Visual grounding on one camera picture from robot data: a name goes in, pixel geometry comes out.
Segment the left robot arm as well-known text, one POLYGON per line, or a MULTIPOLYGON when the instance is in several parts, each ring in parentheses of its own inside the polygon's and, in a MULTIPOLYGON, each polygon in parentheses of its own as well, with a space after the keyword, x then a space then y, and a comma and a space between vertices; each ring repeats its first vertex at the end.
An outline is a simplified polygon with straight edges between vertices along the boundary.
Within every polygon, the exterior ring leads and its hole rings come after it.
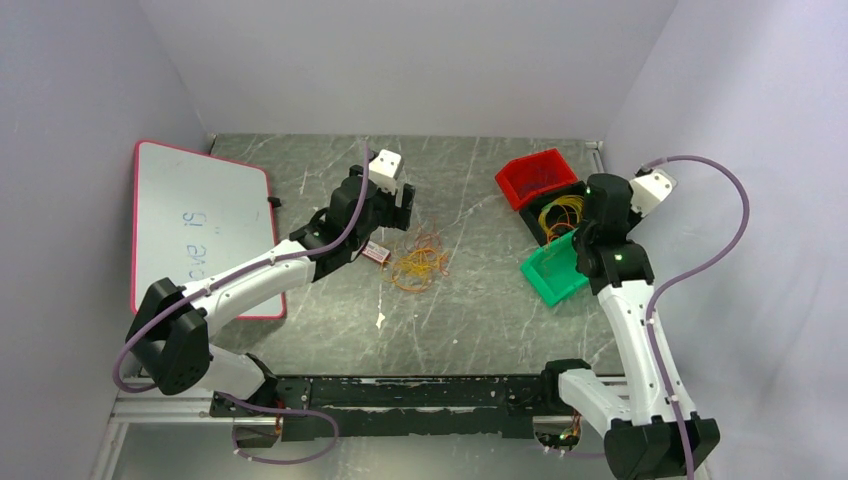
POLYGON ((315 283, 353 262, 379 228, 409 228, 416 190, 380 187, 376 171, 352 167, 327 207, 269 252, 219 275, 177 285, 151 284, 120 354, 132 354, 164 395, 193 387, 235 397, 249 414, 273 409, 278 378, 252 354, 210 339, 253 307, 315 283))

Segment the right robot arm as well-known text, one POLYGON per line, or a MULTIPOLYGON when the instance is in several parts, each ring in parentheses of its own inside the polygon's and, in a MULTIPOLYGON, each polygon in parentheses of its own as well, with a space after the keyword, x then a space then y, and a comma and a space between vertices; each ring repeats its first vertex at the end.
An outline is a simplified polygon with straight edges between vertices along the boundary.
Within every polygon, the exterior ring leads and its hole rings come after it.
POLYGON ((539 389, 548 412, 571 407, 602 436, 605 459, 618 479, 692 479, 720 439, 716 421, 698 414, 683 385, 652 302, 656 287, 648 254, 628 237, 675 185, 659 169, 631 180, 593 174, 572 235, 576 269, 611 325, 627 395, 577 360, 552 366, 555 377, 539 389))

